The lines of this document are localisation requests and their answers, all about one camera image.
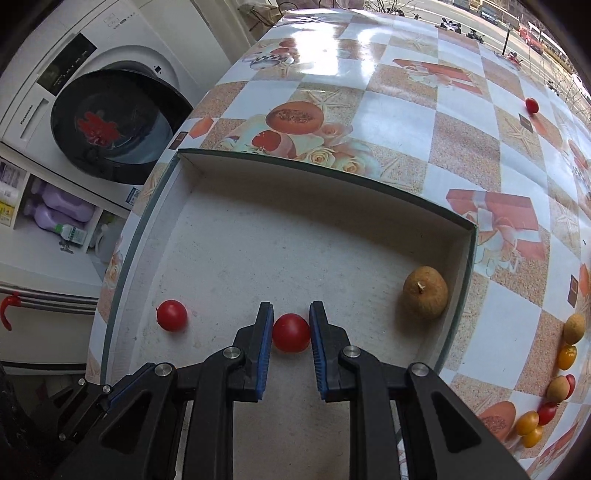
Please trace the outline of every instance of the street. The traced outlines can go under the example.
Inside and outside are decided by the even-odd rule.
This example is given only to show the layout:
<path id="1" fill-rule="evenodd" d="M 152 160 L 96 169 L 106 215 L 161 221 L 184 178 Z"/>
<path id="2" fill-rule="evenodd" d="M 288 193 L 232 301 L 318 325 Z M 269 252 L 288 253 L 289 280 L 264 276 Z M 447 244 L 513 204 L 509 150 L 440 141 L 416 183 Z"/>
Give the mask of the street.
<path id="1" fill-rule="evenodd" d="M 406 1 L 399 1 L 397 2 L 396 8 L 401 8 L 408 17 L 419 14 L 421 21 L 429 22 L 433 25 L 439 25 L 442 17 L 459 22 L 462 25 L 462 35 L 467 34 L 470 28 L 474 28 L 479 34 L 484 35 L 484 43 L 487 47 L 499 53 L 503 50 L 507 30 L 487 22 L 474 10 L 467 12 L 439 0 L 411 0 L 408 3 Z M 522 70 L 535 80 L 543 85 L 546 85 L 548 80 L 552 80 L 561 93 L 560 97 L 566 101 L 571 111 L 585 125 L 589 126 L 591 107 L 583 99 L 578 88 L 573 84 L 568 72 L 548 54 L 542 56 L 529 48 L 515 30 L 509 34 L 505 53 L 509 51 L 517 53 L 518 58 L 522 60 Z"/>

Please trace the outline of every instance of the white bottle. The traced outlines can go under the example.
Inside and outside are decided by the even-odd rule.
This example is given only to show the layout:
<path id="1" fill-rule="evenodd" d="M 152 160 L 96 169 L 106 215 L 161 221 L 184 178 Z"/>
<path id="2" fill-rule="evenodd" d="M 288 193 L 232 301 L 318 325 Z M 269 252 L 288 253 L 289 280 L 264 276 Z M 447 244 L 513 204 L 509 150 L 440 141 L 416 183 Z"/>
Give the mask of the white bottle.
<path id="1" fill-rule="evenodd" d="M 0 202 L 16 207 L 17 199 L 18 189 L 0 181 Z"/>
<path id="2" fill-rule="evenodd" d="M 68 240 L 69 242 L 79 245 L 82 245 L 84 243 L 84 239 L 86 238 L 86 230 L 68 225 L 67 223 L 58 223 L 54 232 L 61 235 L 64 240 Z"/>

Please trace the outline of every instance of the washing machine door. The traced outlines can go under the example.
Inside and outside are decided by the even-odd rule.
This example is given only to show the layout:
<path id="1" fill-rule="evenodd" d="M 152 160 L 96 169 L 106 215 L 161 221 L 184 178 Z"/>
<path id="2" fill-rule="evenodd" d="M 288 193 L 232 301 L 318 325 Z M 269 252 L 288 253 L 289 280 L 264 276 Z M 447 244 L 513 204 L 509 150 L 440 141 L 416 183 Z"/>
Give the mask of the washing machine door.
<path id="1" fill-rule="evenodd" d="M 84 172 L 143 185 L 192 107 L 167 83 L 129 70 L 98 70 L 72 81 L 51 110 L 51 132 Z"/>

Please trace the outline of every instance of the patterned tablecloth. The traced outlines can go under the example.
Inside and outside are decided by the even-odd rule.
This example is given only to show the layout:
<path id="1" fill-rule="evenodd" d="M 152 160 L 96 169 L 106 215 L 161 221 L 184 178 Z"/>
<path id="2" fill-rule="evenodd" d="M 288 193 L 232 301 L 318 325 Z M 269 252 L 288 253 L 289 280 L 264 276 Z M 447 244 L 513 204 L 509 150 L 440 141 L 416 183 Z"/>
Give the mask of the patterned tablecloth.
<path id="1" fill-rule="evenodd" d="M 538 114 L 527 113 L 527 97 Z M 283 128 L 286 119 L 296 127 Z M 105 278 L 88 380 L 100 381 L 129 239 L 179 147 L 348 171 L 477 223 L 472 284 L 440 375 L 477 414 L 505 400 L 517 416 L 537 409 L 557 375 L 563 323 L 589 316 L 591 294 L 591 135 L 554 92 L 476 41 L 420 20 L 289 12 L 197 105 L 148 179 Z M 550 476 L 589 416 L 590 340 L 587 329 L 568 371 L 576 390 L 542 440 L 531 449 L 505 440 L 532 478 Z"/>

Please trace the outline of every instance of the purple bottle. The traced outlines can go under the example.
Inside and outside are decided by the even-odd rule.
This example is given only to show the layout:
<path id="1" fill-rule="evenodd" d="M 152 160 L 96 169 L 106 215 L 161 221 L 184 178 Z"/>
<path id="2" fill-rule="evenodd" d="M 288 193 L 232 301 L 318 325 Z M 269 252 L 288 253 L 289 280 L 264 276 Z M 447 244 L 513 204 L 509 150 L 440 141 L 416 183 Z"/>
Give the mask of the purple bottle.
<path id="1" fill-rule="evenodd" d="M 57 225 L 71 225 L 75 226 L 76 228 L 80 228 L 84 230 L 84 224 L 74 220 L 67 215 L 64 215 L 57 210 L 49 208 L 44 203 L 39 203 L 35 205 L 35 203 L 28 199 L 25 203 L 25 208 L 23 208 L 23 213 L 27 216 L 33 217 L 35 219 L 35 223 L 44 230 L 49 230 L 50 232 L 56 231 Z"/>
<path id="2" fill-rule="evenodd" d="M 41 195 L 43 202 L 49 208 L 58 212 L 65 213 L 74 220 L 86 223 L 95 212 L 94 206 L 79 199 L 71 193 L 64 192 L 62 189 L 54 187 L 50 183 L 45 183 L 41 179 L 35 179 L 31 185 L 31 193 Z"/>

